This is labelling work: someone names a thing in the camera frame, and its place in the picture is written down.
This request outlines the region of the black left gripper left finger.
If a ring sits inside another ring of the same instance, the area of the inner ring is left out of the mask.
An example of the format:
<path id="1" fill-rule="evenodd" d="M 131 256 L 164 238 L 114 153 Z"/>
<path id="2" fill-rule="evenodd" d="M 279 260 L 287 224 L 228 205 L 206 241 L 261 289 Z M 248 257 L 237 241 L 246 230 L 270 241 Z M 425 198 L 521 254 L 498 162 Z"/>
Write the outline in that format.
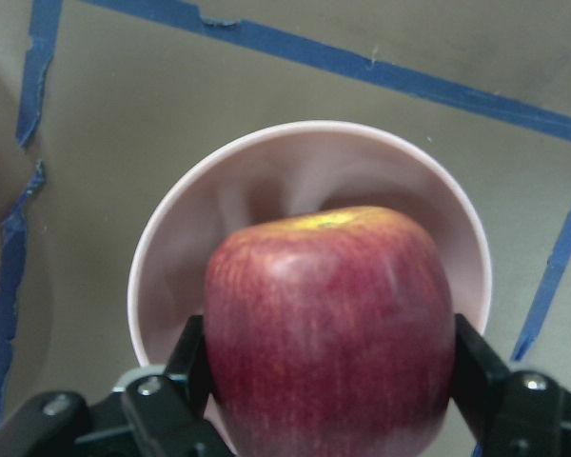
<path id="1" fill-rule="evenodd" d="M 211 391 L 203 318 L 194 315 L 165 366 L 126 373 L 99 403 L 74 391 L 27 400 L 0 425 L 0 456 L 230 456 L 204 416 Z"/>

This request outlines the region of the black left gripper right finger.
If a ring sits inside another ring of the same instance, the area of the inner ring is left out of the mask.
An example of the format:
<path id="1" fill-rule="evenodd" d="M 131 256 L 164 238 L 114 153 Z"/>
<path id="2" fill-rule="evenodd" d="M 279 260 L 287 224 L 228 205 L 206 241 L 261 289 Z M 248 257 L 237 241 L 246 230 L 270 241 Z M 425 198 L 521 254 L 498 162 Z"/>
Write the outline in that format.
<path id="1" fill-rule="evenodd" d="M 474 456 L 571 456 L 571 392 L 532 369 L 510 369 L 464 315 L 455 315 L 451 398 Z"/>

